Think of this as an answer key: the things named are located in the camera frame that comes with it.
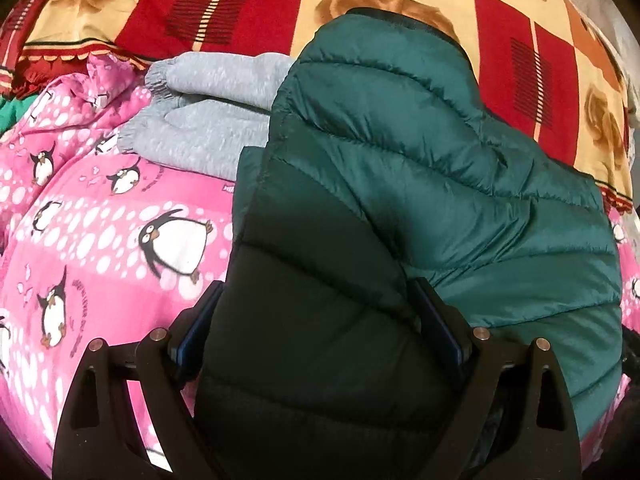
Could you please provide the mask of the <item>green quilted puffer jacket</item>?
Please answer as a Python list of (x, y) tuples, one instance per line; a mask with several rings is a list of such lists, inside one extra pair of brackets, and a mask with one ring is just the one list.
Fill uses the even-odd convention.
[(620, 257), (588, 174), (491, 113), (432, 26), (322, 26), (246, 151), (195, 401), (231, 479), (412, 479), (462, 387), (410, 290), (472, 326), (546, 338), (578, 434), (620, 382)]

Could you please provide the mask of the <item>green cloth at bed edge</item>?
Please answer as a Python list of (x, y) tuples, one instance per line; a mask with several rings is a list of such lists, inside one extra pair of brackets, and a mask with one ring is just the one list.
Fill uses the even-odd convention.
[(29, 110), (36, 96), (28, 96), (25, 99), (0, 98), (0, 133), (10, 130)]

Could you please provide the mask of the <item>grey folded sweatshirt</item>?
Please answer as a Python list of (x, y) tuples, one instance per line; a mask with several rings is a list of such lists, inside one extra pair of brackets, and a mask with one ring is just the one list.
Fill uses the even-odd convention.
[(117, 146), (172, 169), (236, 179), (243, 148), (268, 141), (271, 105), (294, 60), (186, 52), (153, 63), (150, 104), (120, 127)]

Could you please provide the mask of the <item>white bedding behind blanket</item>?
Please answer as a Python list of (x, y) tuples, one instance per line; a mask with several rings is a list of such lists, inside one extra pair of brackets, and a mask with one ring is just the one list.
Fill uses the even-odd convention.
[(629, 84), (639, 88), (639, 43), (630, 23), (614, 0), (570, 0), (576, 8), (598, 26), (618, 55)]

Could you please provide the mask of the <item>red orange rose blanket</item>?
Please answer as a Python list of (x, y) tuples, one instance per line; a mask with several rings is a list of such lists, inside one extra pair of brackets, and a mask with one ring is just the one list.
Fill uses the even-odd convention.
[(1, 27), (1, 92), (29, 96), (111, 52), (137, 67), (183, 52), (302, 52), (356, 8), (408, 16), (457, 41), (485, 104), (551, 157), (591, 174), (620, 211), (639, 88), (570, 0), (18, 0)]

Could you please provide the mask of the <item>pink penguin bed sheet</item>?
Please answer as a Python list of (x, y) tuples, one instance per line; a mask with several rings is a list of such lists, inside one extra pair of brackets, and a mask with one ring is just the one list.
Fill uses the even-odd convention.
[(227, 270), (235, 180), (118, 149), (144, 77), (93, 56), (1, 139), (1, 416), (43, 471), (89, 339), (139, 336)]

